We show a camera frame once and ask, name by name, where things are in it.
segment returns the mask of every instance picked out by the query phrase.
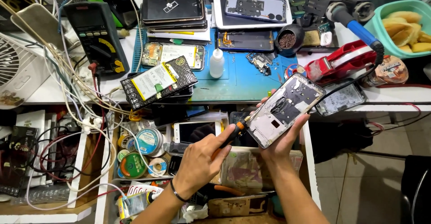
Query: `blue silicone repair mat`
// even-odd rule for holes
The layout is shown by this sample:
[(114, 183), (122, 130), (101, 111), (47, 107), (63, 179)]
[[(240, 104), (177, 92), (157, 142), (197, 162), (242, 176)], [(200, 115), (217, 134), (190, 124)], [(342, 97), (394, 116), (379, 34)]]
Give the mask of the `blue silicone repair mat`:
[[(205, 65), (202, 71), (194, 72), (199, 82), (194, 85), (192, 102), (220, 102), (220, 101), (260, 101), (268, 96), (268, 91), (278, 89), (284, 80), (284, 72), (291, 65), (298, 63), (296, 56), (286, 58), (277, 56), (272, 60), (271, 75), (260, 73), (253, 64), (248, 62), (246, 52), (223, 52), (224, 72), (222, 77), (214, 79), (209, 74), (209, 58), (213, 54), (216, 28), (211, 29), (211, 44), (205, 48)], [(142, 40), (147, 42), (147, 31), (142, 31)], [(132, 72), (136, 70), (141, 55), (139, 32), (136, 34)], [(148, 68), (141, 67), (140, 72)]]

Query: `white squeeze bottle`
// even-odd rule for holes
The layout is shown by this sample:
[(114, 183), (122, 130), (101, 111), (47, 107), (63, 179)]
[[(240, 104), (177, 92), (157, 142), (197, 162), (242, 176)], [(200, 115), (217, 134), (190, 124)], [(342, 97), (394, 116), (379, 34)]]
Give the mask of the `white squeeze bottle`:
[(209, 59), (209, 74), (213, 78), (219, 78), (223, 74), (224, 57), (223, 51), (216, 49), (213, 51), (213, 55)]

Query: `screwdriver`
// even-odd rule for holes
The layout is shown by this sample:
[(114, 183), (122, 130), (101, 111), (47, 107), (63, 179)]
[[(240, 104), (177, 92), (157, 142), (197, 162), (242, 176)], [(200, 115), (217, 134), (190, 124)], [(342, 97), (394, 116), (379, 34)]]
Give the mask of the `screwdriver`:
[(218, 153), (222, 150), (222, 148), (224, 148), (228, 144), (231, 144), (231, 142), (235, 140), (235, 138), (239, 137), (239, 135), (241, 134), (241, 131), (245, 129), (246, 124), (250, 119), (251, 117), (247, 116), (244, 118), (244, 120), (241, 119), (239, 122), (236, 123), (235, 130), (229, 135), (229, 137), (224, 141), (224, 143), (213, 153), (213, 155), (211, 156), (211, 160), (214, 160), (217, 157)]

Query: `digital multimeter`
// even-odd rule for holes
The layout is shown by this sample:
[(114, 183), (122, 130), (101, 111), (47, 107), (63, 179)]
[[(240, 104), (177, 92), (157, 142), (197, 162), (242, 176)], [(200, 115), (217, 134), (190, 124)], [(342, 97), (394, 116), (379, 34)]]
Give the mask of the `digital multimeter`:
[(129, 72), (108, 3), (71, 3), (63, 11), (78, 34), (88, 61), (97, 64), (102, 80), (120, 78)]

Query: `blue soldering iron handle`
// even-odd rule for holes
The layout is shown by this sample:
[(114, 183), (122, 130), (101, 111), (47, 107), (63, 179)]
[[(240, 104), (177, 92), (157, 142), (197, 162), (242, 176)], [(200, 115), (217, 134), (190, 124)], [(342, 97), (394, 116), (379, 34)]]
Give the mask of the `blue soldering iron handle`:
[(367, 29), (365, 29), (359, 22), (353, 20), (347, 24), (347, 28), (357, 35), (365, 44), (372, 46), (373, 42), (378, 41)]

